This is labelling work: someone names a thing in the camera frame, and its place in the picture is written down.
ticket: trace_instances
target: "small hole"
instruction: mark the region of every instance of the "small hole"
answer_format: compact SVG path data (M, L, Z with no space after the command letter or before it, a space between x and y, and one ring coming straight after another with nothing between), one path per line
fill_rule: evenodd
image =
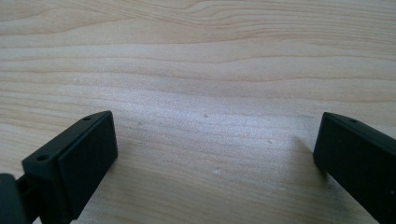
M38 161L44 161L44 160L46 160L48 158L49 158L49 155L42 155L42 156L37 157L37 160Z

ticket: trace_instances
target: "light wood surface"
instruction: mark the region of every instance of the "light wood surface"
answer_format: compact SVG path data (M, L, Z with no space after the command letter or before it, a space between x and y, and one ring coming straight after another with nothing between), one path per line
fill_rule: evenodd
M391 0L1 0L0 172L111 110L75 223L375 223L312 151L324 111L396 137L395 71Z

